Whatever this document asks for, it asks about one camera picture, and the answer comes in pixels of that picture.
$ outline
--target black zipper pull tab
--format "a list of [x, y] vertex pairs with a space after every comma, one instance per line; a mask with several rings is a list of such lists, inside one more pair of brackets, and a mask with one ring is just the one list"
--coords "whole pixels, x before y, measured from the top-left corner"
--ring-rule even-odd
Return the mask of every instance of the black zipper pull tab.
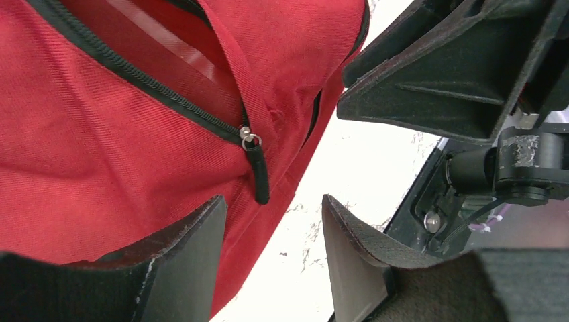
[[270, 198], [270, 187], [265, 156], [261, 148], [262, 139], [260, 136], [253, 134], [247, 126], [243, 126], [239, 130], [239, 136], [241, 137], [241, 147], [245, 150], [247, 159], [253, 168], [255, 200], [261, 205], [266, 205]]

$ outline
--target dirty white floor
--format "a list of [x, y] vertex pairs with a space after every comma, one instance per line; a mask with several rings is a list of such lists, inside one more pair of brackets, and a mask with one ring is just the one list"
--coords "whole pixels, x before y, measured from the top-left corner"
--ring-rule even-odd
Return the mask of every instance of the dirty white floor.
[[[411, 0], [370, 0], [368, 44]], [[438, 137], [332, 119], [287, 214], [239, 294], [212, 322], [326, 322], [333, 312], [320, 203], [331, 194], [380, 229]]]

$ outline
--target metal screw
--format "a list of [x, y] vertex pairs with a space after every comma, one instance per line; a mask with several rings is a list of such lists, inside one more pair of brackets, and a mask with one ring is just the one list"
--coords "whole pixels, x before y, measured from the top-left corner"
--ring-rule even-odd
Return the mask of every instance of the metal screw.
[[429, 211], [423, 220], [425, 229], [430, 233], [436, 233], [441, 229], [441, 217], [434, 211]]

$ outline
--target red fabric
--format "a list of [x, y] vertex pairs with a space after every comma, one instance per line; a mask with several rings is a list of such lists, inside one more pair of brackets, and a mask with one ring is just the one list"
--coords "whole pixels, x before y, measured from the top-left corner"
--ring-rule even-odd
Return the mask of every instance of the red fabric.
[[333, 113], [364, 0], [199, 2], [215, 33], [163, 0], [63, 1], [117, 53], [222, 120], [239, 125], [242, 99], [263, 139], [269, 204], [254, 201], [238, 145], [105, 69], [26, 1], [3, 0], [0, 249], [95, 260], [222, 194], [229, 212], [212, 315], [239, 291]]

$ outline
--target black cylindrical knob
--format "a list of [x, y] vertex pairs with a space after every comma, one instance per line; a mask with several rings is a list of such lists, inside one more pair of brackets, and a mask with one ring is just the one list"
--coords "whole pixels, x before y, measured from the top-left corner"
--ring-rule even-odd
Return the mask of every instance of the black cylindrical knob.
[[447, 161], [448, 183], [460, 194], [492, 192], [496, 148], [462, 152]]
[[564, 140], [561, 136], [552, 133], [542, 133], [539, 136], [537, 149], [537, 165], [546, 169], [563, 168]]

